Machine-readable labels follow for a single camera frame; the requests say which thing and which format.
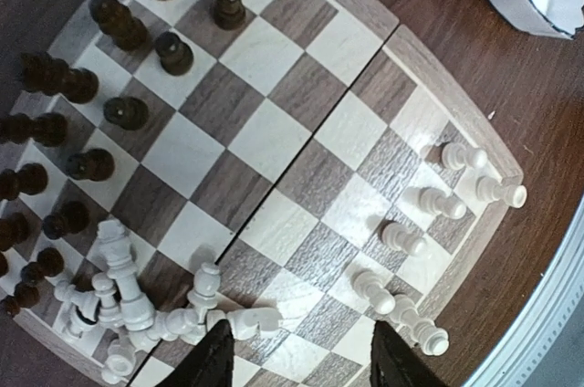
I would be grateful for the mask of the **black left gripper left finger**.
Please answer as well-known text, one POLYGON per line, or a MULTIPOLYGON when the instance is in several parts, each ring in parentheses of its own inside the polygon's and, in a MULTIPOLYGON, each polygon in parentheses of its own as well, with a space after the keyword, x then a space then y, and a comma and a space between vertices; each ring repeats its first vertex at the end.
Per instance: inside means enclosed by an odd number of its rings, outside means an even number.
POLYGON ((163 380, 164 387, 232 387, 234 336, 229 322, 220 320, 163 380))

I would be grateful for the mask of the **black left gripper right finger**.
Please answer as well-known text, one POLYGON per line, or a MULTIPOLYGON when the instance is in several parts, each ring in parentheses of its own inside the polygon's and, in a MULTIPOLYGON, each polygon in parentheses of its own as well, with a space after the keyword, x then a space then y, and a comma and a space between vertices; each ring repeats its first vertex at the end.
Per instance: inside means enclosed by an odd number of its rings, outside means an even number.
POLYGON ((375 322, 370 359, 372 387, 446 387, 386 321, 375 322))

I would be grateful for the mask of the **white king chess piece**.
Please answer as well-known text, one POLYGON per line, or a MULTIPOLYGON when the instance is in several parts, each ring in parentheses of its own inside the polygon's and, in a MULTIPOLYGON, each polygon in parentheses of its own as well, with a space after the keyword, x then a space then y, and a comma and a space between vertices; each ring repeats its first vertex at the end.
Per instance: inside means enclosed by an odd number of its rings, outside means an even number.
POLYGON ((442 356, 449 348, 449 335, 445 329, 438 328, 429 318, 418 313, 413 301, 406 295, 394 297, 395 307, 389 314, 392 322, 405 326, 410 331, 410 338, 427 356, 442 356))

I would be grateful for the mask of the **white pawn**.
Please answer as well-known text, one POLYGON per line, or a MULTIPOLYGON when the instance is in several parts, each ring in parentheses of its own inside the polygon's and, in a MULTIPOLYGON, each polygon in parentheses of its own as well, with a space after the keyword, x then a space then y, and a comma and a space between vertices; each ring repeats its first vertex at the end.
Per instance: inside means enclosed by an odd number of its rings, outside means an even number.
POLYGON ((415 257, 423 256, 428 246, 421 235, 416 235, 407 226, 397 222, 391 222, 382 229, 381 242, 394 251, 415 257))
POLYGON ((371 270, 363 270, 352 280, 352 288, 381 315, 390 314, 395 306, 394 296, 383 285, 381 278, 371 270))
POLYGON ((443 165, 454 171, 460 171, 466 167, 481 169, 488 162, 488 155, 482 148, 467 147, 462 143, 449 142, 442 150, 443 165))
POLYGON ((404 199, 422 212, 433 216, 442 215, 458 220, 464 217, 467 207, 455 194, 448 195, 434 187, 409 187, 403 193, 404 199))

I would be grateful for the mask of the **wooden chess board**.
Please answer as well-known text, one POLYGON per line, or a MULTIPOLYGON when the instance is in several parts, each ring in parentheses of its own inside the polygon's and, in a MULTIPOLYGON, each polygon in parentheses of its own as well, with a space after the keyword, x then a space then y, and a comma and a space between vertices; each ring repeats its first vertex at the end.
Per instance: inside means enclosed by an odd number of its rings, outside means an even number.
POLYGON ((425 340, 506 212, 523 173, 444 66, 376 0, 119 0, 194 55, 167 74, 125 52, 83 5, 49 52, 98 78, 75 104, 23 92, 15 113, 63 115, 68 138, 1 150, 47 188, 1 204, 31 233, 5 251, 1 293, 46 248, 88 289, 108 265, 101 221, 127 229, 136 278, 161 312, 188 305, 200 256, 219 262, 222 311, 273 307, 271 338, 235 347, 237 386, 365 386, 378 314, 352 287, 374 272, 409 298, 425 340))

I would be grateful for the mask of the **white rook chess piece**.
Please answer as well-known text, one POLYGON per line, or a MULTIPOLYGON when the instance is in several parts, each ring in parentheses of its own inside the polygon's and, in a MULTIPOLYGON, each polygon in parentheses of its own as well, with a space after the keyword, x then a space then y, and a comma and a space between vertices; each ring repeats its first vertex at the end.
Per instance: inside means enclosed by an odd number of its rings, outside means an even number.
POLYGON ((502 201, 514 208, 521 208, 527 200, 527 188, 524 185, 502 185, 487 176, 478 179, 475 191, 477 198, 483 202, 502 201))

